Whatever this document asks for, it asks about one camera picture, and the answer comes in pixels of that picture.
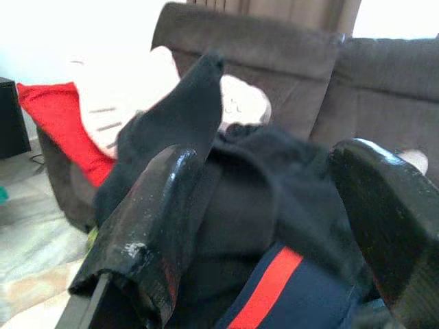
black sock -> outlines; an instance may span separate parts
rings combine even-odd
[[[99,227],[128,194],[148,162],[164,148],[179,144],[206,159],[221,123],[223,68],[216,53],[202,56],[166,98],[120,131],[116,165],[95,198]]]

red pillow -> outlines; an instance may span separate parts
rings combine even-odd
[[[73,82],[51,86],[17,84],[17,88],[21,107],[81,168],[91,184],[100,186],[115,161],[98,150],[85,132],[78,92]]]

black speaker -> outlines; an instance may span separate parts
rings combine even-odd
[[[30,151],[15,83],[0,77],[0,159]]]

tiled floor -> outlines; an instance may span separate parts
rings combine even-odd
[[[0,205],[0,326],[22,310],[65,291],[69,280],[61,280],[60,273],[77,270],[78,262],[74,267],[66,264],[86,252],[86,235],[67,223],[45,167],[31,160],[39,153],[39,145],[34,145],[31,152],[0,160],[0,186],[9,197]],[[38,156],[35,160],[44,159]],[[53,328],[52,322],[33,328]]]

white wall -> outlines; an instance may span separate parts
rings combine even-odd
[[[105,57],[121,65],[150,49],[165,0],[2,1],[0,76],[23,84],[69,81],[67,63]],[[36,138],[25,114],[29,138]]]
[[[439,34],[438,0],[362,0],[356,38],[435,38]]]

